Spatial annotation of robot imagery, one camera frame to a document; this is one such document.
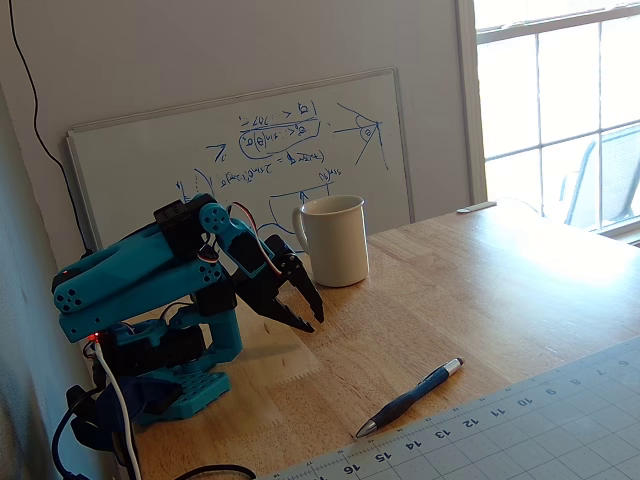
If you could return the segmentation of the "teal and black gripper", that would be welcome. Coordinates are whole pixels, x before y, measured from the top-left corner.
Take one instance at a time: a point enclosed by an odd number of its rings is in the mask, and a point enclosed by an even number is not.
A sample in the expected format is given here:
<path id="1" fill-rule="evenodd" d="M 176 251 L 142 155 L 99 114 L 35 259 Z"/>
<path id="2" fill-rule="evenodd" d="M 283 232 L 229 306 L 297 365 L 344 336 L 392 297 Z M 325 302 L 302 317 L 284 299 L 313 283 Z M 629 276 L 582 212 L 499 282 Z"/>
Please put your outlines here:
<path id="1" fill-rule="evenodd" d="M 309 278 L 300 258 L 277 234 L 266 241 L 243 222 L 214 224 L 221 250 L 237 269 L 231 276 L 235 293 L 258 315 L 295 329 L 313 333 L 310 323 L 296 315 L 277 298 L 278 289 L 269 285 L 288 281 L 309 304 L 315 319 L 324 322 L 322 298 Z"/>

